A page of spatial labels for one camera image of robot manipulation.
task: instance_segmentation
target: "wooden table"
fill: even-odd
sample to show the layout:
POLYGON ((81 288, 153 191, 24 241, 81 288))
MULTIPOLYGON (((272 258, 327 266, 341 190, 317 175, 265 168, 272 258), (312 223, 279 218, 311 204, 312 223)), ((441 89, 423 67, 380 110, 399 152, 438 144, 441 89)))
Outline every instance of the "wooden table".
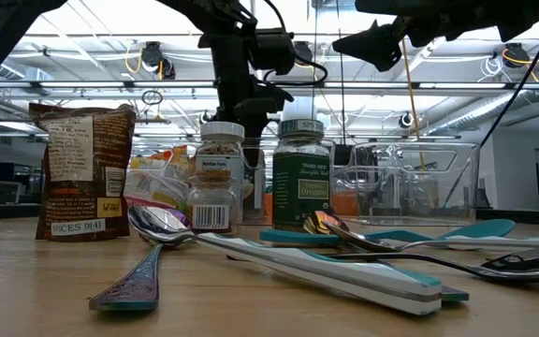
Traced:
MULTIPOLYGON (((0 336, 538 336, 539 285, 490 284, 425 263, 404 268, 471 294, 417 317, 314 286, 191 245, 165 252, 160 307, 148 314, 95 313, 88 299, 120 278, 149 247, 136 236, 108 242, 35 242, 36 219, 0 221, 0 336)), ((259 227, 243 230, 257 237, 259 227)), ((539 235, 518 226, 513 236, 539 235)), ((430 250, 468 264, 503 253, 430 250)))

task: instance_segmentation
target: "ceiling pipe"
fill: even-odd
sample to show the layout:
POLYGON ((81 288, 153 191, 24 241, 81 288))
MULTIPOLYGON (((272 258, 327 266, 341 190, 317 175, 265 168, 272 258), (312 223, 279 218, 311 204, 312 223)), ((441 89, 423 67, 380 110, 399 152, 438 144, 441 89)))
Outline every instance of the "ceiling pipe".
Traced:
MULTIPOLYGON (((480 99, 460 110, 457 110, 440 121, 433 123, 430 127, 421 130, 423 135, 433 135, 444 133, 448 129, 458 131, 482 124, 483 122, 497 117, 504 109, 504 106, 511 98, 513 93, 498 95, 480 99)), ((522 90, 513 104, 513 110, 523 108, 530 102, 539 101, 538 95, 534 90, 522 90)))

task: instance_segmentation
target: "spice jar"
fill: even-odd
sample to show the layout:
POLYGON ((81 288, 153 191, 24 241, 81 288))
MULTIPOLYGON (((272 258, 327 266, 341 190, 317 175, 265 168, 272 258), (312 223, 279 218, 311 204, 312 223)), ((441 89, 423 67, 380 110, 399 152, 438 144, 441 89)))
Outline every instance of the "spice jar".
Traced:
POLYGON ((187 216, 195 233, 236 233, 237 196, 228 170, 201 170, 189 178, 187 216))
POLYGON ((208 122, 200 129, 202 144, 195 154, 196 175, 201 170, 229 170, 234 180, 237 223, 242 222, 242 180, 244 127, 230 122, 208 122))
POLYGON ((322 144, 324 125, 313 120, 278 125, 273 155, 273 227, 304 231, 307 216, 330 205, 330 151, 322 144))

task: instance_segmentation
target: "clear plastic container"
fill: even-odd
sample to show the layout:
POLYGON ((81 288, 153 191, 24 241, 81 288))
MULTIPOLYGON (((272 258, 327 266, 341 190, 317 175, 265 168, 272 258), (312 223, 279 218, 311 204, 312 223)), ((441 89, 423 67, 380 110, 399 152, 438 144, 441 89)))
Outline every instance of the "clear plastic container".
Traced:
POLYGON ((272 224, 276 229, 303 231, 311 212, 330 207, 331 152, 322 142, 324 125, 314 120, 284 121, 278 137, 273 154, 272 224))
POLYGON ((238 234, 237 196, 234 180, 223 177, 194 176, 189 180, 186 217, 195 233, 238 234))
POLYGON ((358 144, 349 166, 333 175, 335 193, 353 204, 338 215, 375 227, 441 227, 433 233, 442 234, 474 222, 478 169, 477 144, 358 144))

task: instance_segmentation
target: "barcode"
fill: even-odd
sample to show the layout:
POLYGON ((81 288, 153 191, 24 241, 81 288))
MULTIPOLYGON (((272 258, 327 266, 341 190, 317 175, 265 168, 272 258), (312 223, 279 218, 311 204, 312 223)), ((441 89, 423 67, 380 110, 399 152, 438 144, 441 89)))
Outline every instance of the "barcode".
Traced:
POLYGON ((105 191, 107 197, 119 197, 124 184, 123 168, 105 168, 105 191))
POLYGON ((193 228, 195 229, 227 229, 230 218, 229 207, 193 206, 193 228))

